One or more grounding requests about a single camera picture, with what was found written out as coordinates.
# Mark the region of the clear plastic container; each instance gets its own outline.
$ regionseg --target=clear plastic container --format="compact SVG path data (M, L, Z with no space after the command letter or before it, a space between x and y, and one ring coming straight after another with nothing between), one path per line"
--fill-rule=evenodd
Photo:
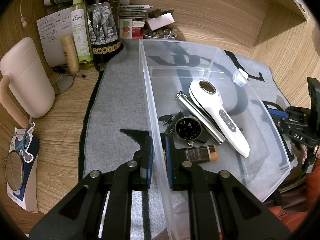
M217 147L219 160L201 166L212 172L228 170L264 201L289 174L289 159L264 104L225 52L217 47L183 41L140 40L139 54L148 125L155 149L153 167L169 238L188 239L188 197L187 192L173 192L169 188L160 139L166 126L157 119L179 111L189 115L174 97L179 91L189 97L193 79L208 80L220 91L223 107L250 146L249 157L244 158L225 141ZM174 141L176 148L190 147L176 135ZM212 141L208 140L206 144L212 144Z

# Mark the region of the bowl of marbles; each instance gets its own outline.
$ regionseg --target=bowl of marbles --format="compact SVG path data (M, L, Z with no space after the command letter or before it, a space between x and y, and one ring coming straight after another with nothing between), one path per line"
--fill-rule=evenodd
M175 28L161 28L154 31L143 29L144 39L151 40L175 40L178 36L178 30Z

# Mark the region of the button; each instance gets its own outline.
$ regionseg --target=button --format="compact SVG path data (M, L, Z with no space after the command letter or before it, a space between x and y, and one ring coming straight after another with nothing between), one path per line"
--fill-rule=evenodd
M220 109L219 115L222 117L222 120L226 123L226 125L228 126L228 128L230 129L230 131L231 131L231 132L235 132L235 131L236 131L235 125L232 123L232 121L230 120L230 118L227 117L226 113L225 113L222 109Z

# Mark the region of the bolt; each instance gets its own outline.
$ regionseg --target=bolt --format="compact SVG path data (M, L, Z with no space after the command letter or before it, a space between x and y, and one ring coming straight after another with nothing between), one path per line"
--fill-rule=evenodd
M99 175L100 175L100 172L97 171L97 170L90 172L90 177L91 177L91 178L96 178L96 177L98 177Z
M220 175L223 178L228 178L230 176L229 171L220 171Z
M128 166L130 167L130 168L133 168L133 167L135 167L135 166L137 166L138 165L138 163L136 162L136 161L128 161Z
M184 161L182 163L182 166L185 167L185 168L189 168L192 166L192 162L191 161Z

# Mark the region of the white handheld massager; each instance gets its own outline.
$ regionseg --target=white handheld massager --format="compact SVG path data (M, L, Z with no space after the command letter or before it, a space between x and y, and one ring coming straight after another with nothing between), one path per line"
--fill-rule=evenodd
M230 145L243 157L249 156L249 144L222 106L219 91L208 81L196 79L189 88L193 102L217 123Z

